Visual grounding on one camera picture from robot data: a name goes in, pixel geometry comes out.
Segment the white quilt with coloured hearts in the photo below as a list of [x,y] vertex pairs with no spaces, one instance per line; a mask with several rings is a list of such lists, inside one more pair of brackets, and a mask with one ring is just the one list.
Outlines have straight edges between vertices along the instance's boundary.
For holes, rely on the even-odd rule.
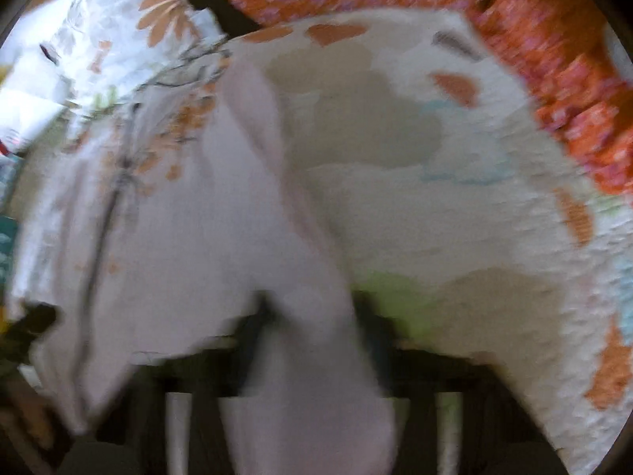
[[353,282],[431,351],[488,354],[572,474],[632,412],[632,201],[538,128],[450,11],[304,19],[232,40]]

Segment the white floral pillow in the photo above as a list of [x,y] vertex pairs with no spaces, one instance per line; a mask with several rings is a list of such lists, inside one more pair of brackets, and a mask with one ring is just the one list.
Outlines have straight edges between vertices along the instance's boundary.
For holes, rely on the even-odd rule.
[[73,0],[42,47],[68,84],[70,109],[89,117],[225,38],[214,14],[189,0]]

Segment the orange floral bedsheet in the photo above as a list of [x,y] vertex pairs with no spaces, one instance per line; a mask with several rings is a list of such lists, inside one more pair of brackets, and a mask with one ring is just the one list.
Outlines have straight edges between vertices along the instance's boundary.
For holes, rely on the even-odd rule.
[[609,194],[632,189],[632,86],[609,58],[592,0],[229,0],[262,25],[398,6],[460,11],[523,77],[535,116]]

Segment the white paper bag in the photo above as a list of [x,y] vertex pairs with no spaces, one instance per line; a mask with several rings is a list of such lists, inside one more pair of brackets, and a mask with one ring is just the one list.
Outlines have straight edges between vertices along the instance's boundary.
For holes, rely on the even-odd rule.
[[1,151],[24,153],[62,113],[68,86],[42,44],[73,0],[49,0],[21,15],[1,46]]

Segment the pale pink cloth garment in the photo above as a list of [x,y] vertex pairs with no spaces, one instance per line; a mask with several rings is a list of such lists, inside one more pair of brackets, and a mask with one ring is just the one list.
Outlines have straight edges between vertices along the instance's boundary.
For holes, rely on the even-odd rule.
[[9,311],[54,304],[34,366],[85,432],[141,363],[203,348],[267,293],[243,399],[223,404],[241,474],[384,474],[392,406],[360,349],[349,282],[284,158],[273,86],[213,57],[93,121],[46,168],[18,235]]

